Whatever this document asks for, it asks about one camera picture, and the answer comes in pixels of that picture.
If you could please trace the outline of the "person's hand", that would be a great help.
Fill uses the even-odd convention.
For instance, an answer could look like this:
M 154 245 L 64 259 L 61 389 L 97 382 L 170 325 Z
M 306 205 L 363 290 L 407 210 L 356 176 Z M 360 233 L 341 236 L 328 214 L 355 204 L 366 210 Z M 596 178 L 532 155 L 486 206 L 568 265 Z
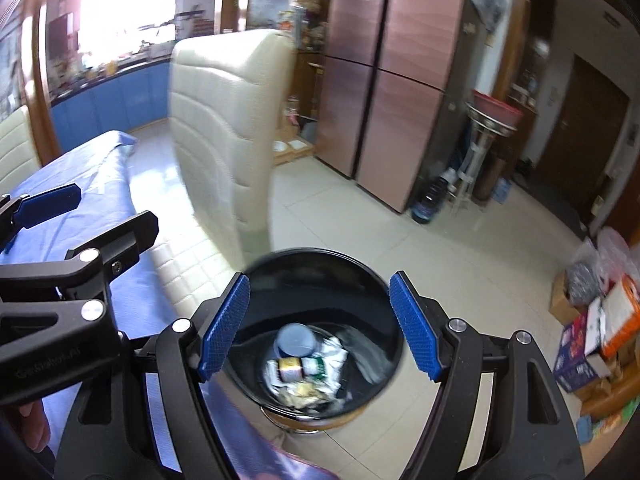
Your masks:
M 20 435 L 32 452 L 40 453 L 49 444 L 51 430 L 47 414 L 41 400 L 18 408 L 20 414 Z

